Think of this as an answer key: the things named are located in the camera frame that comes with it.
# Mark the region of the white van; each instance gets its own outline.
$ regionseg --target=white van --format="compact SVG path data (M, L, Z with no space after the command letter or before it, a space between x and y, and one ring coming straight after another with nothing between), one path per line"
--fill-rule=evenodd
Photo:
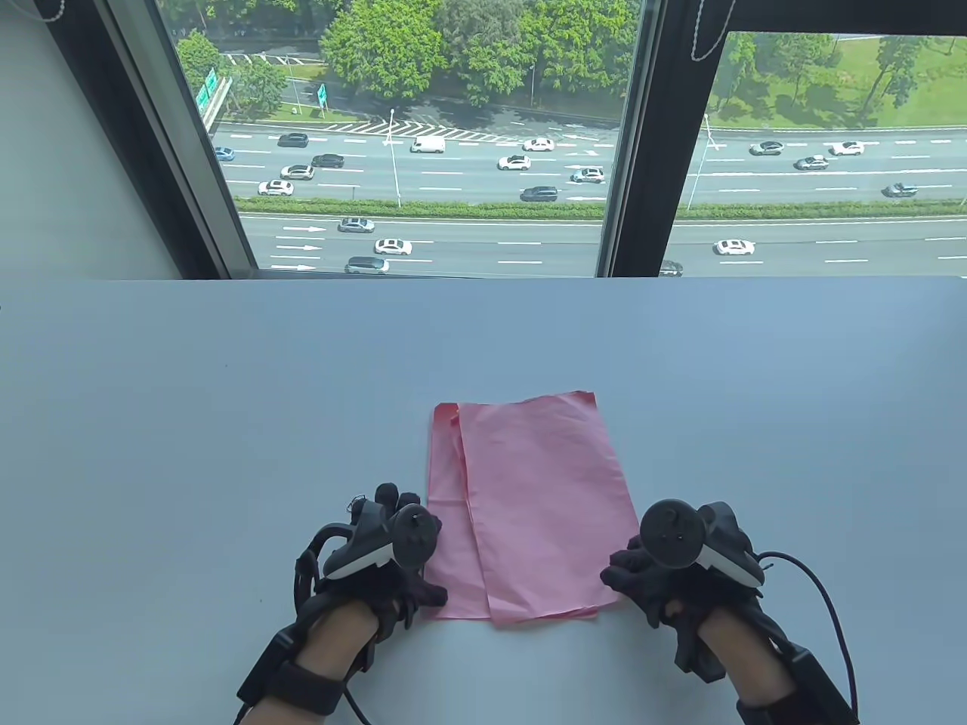
M410 146L411 154L442 154L447 150L447 139L443 136L417 136Z

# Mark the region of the highway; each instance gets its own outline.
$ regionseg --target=highway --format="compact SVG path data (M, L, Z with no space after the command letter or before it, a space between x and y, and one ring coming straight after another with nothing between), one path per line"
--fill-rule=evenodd
M281 131L271 127L223 124L214 143L235 150L235 159L223 163L222 169L232 193L240 196L256 195L258 183L276 178L283 166L308 163L316 154L337 153L346 157L345 167L317 169L312 181L295 182L296 196L396 199L398 183L403 201L516 201L523 189L538 185L558 187L559 201L606 199L607 182L578 184L569 177L582 165L598 165L610 178L615 134L549 128L543 135L553 138L557 148L528 154L533 160L529 171L497 169L498 159L520 152L514 141L456 140L448 142L442 155L411 154L410 138L395 138L388 145L385 135L308 130L308 147L290 149L276 145ZM882 200L881 189L896 182L919 186L918 198L967 196L964 130L761 134L713 130L712 138L714 145L703 133L692 150L683 203L689 199L696 204ZM780 156L754 157L748 152L750 144L771 139L785 144ZM832 157L826 171L793 167L806 156L828 156L830 144L847 140L862 141L865 153Z
M386 219L372 234L336 231L333 217L242 215L262 269L341 272L376 239L413 242L390 272L429 276L591 276L601 226L588 222ZM756 243L747 257L719 257L721 239ZM967 277L967 217L742 224L681 222L666 258L686 276L934 275Z

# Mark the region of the forearm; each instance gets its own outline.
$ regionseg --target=forearm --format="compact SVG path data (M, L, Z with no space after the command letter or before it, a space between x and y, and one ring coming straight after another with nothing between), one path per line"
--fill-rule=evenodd
M761 708L796 691L772 644L738 617L717 609L698 636L725 667L744 705Z
M342 680L377 626L365 604L340 607L312 629L295 662L321 677ZM249 711L242 725L320 725L324 721L324 717L267 697Z

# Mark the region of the street lamp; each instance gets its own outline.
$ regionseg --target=street lamp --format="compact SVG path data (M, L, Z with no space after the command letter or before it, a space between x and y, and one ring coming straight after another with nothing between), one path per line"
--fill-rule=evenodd
M716 140L712 138L712 127L709 126L709 114L705 114L705 149L702 151L702 160L698 163L698 173L695 174L695 183L691 186L691 194L689 195L689 203L686 209L691 209L691 200L695 198L695 190L698 189L698 180L702 176L702 166L705 165L705 157L709 153L709 146L718 150L718 144Z
M390 147L390 156L393 157L393 183L396 185L396 206L402 207L403 201L399 196L399 176L396 174L396 150L393 148L395 143L393 143L393 117L396 114L396 109L390 109L390 127L386 129L386 140L383 141L384 146Z

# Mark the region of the white wall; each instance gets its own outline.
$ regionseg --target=white wall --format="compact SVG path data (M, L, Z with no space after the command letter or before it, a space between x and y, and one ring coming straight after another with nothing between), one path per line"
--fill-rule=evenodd
M8 0L0 68L0 277L179 278L49 31Z

